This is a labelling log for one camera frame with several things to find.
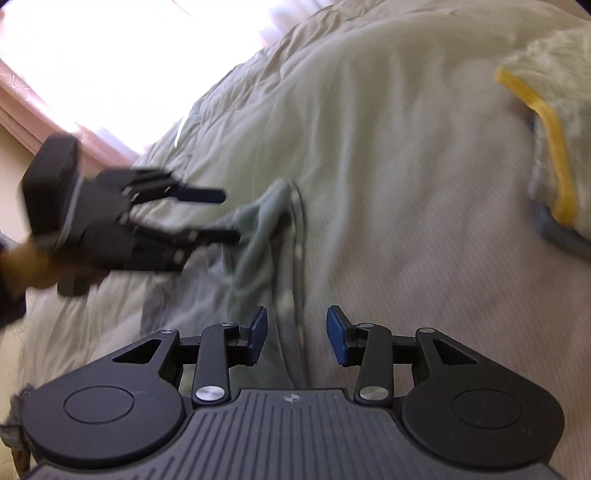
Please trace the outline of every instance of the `robotic hand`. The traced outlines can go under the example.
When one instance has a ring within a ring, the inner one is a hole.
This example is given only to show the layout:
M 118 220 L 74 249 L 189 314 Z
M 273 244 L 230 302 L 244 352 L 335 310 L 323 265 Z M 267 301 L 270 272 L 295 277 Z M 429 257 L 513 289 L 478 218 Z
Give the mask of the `robotic hand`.
M 195 227 L 169 233 L 130 218 L 135 205 L 169 197 L 223 203 L 223 190 L 194 188 L 158 169 L 111 168 L 88 180 L 78 172 L 78 153 L 76 137 L 51 135 L 22 178 L 36 246 L 73 248 L 105 271 L 179 272 L 197 247 L 240 240 L 233 230 Z M 85 295 L 88 289 L 79 277 L 58 284 L 64 296 Z
M 355 392 L 242 390 L 228 368 L 256 363 L 265 309 L 193 338 L 161 330 L 33 391 L 22 426 L 30 480 L 558 480 L 547 463 L 564 427 L 546 390 L 432 328 L 395 336 L 326 329 Z M 178 386 L 196 364 L 191 397 Z M 394 395 L 394 364 L 415 388 Z

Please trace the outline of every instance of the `bedsheet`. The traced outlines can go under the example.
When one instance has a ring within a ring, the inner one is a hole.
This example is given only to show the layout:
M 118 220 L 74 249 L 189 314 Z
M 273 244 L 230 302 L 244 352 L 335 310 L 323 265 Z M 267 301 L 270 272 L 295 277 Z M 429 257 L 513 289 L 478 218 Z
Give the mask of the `bedsheet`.
M 591 265 L 536 234 L 532 116 L 494 81 L 510 52 L 583 25 L 534 0 L 325 9 L 234 68 L 137 163 L 222 186 L 228 201 L 164 201 L 137 215 L 165 228 L 206 223 L 277 177 L 295 181 L 310 386 L 354 383 L 324 331 L 331 304 L 399 335 L 433 326 L 551 391 L 566 413 L 552 463 L 571 480 L 591 478 Z M 21 383 L 135 340 L 159 281 L 118 274 L 85 300 L 43 295 L 27 319 Z

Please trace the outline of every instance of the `black gripper base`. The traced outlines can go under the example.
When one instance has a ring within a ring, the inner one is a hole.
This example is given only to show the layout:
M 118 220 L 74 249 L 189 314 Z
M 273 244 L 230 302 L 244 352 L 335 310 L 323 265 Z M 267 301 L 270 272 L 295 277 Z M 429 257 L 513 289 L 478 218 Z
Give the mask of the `black gripper base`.
M 471 472 L 423 453 L 383 408 L 351 403 L 342 390 L 243 390 L 231 403 L 196 410 L 152 456 L 111 471 L 40 465 L 31 480 L 558 480 L 537 464 Z

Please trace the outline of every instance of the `gray cloth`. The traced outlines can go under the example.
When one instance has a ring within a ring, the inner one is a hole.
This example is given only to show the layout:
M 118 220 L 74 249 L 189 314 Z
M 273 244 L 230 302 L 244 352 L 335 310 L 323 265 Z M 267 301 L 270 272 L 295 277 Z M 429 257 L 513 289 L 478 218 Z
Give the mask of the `gray cloth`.
M 12 450 L 28 450 L 27 439 L 21 427 L 21 411 L 22 405 L 33 390 L 33 386 L 27 384 L 19 394 L 11 397 L 8 418 L 0 424 L 0 439 Z
M 304 222 L 294 184 L 276 181 L 257 201 L 215 222 L 237 229 L 239 245 L 197 251 L 182 274 L 146 295 L 141 335 L 177 329 L 201 335 L 220 322 L 243 323 L 256 306 L 267 309 L 268 334 L 255 367 L 230 371 L 232 392 L 240 388 L 305 388 L 301 327 Z M 181 392 L 188 393 L 187 367 Z

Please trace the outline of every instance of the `wrist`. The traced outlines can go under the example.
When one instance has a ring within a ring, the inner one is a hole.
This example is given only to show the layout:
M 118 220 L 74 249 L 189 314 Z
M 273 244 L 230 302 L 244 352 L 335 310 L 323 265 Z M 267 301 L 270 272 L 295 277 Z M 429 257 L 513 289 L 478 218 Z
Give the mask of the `wrist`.
M 0 251 L 0 277 L 14 300 L 21 297 L 27 289 L 26 282 L 20 275 L 17 249 L 18 247 Z

